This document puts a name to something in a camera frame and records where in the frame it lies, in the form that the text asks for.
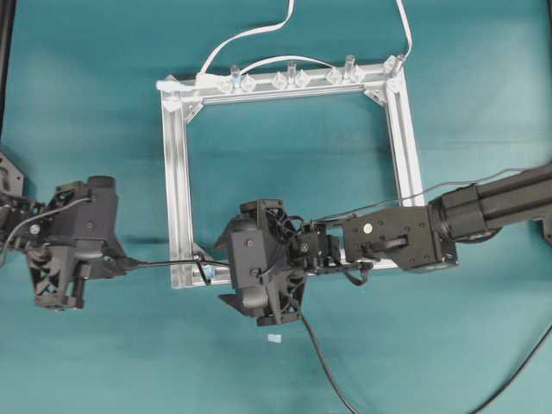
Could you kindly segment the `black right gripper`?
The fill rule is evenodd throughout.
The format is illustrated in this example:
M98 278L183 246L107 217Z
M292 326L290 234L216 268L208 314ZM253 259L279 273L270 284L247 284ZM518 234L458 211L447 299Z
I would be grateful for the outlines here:
M259 326L296 322L305 288L305 273L290 259L295 229L278 199L240 206L214 248L228 248L234 293L219 299Z

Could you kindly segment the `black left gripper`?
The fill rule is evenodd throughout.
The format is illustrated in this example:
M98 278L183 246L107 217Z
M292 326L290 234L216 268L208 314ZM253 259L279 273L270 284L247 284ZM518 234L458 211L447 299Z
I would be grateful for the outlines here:
M85 282L126 274L116 239L116 180L92 176L56 188L38 221L41 232L26 251L34 304L51 310L84 307Z

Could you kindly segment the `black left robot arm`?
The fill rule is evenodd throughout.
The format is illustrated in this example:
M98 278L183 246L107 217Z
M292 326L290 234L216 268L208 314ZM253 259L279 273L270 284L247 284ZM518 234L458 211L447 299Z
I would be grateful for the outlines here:
M37 306L81 309L86 281L125 274L115 234L117 205L110 176L60 185L47 204L3 192L1 263L10 250L25 255Z

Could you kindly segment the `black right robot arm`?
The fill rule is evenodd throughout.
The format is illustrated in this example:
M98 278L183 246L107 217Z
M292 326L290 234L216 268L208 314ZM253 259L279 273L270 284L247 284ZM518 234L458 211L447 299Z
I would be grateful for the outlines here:
M426 273L458 263L460 243L480 243L503 227L551 215L551 168L446 192L423 206L301 222L277 199L245 203L217 240L229 259L232 292L222 301L260 326L300 317L310 275L358 271L363 285L375 262Z

